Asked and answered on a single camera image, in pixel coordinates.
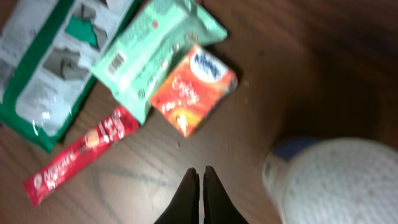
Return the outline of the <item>small orange box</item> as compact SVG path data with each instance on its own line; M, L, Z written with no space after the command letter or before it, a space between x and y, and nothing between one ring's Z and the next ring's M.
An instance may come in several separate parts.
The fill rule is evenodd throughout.
M238 85L235 72L195 44L151 97L151 105L185 137Z

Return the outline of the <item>red white snack packet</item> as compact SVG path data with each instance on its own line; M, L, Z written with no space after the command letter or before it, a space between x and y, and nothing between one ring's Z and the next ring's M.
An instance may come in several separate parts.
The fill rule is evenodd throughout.
M91 164L113 144L137 131L139 126L139 122L125 107L116 107L113 113L24 181L24 190L33 207L37 207L53 191Z

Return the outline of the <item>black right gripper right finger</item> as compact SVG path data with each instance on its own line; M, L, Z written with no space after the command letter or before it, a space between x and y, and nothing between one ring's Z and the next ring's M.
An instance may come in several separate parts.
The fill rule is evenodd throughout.
M212 166L203 175L204 224L248 224L233 205Z

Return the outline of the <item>green white gloves packet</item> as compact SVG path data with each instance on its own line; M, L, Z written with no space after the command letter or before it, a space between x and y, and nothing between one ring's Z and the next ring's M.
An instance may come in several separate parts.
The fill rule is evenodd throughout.
M1 122L51 152L96 79L91 72L138 0L18 0L1 29Z

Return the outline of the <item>light green snack packet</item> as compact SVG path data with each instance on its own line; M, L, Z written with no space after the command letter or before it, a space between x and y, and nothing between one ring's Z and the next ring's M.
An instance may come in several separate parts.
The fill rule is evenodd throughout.
M192 0L152 0L91 69L139 123L149 100L192 45L227 37L226 29Z

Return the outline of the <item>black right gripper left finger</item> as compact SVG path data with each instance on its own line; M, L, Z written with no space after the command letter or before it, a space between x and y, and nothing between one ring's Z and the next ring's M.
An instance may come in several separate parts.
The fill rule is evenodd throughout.
M194 168L189 168L169 206L155 224L199 224L200 179Z

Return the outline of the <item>white blue label jar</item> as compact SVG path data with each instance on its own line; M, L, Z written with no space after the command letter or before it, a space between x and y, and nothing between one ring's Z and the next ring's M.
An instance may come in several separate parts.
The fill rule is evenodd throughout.
M397 224L397 149L379 142L284 141L262 181L283 223Z

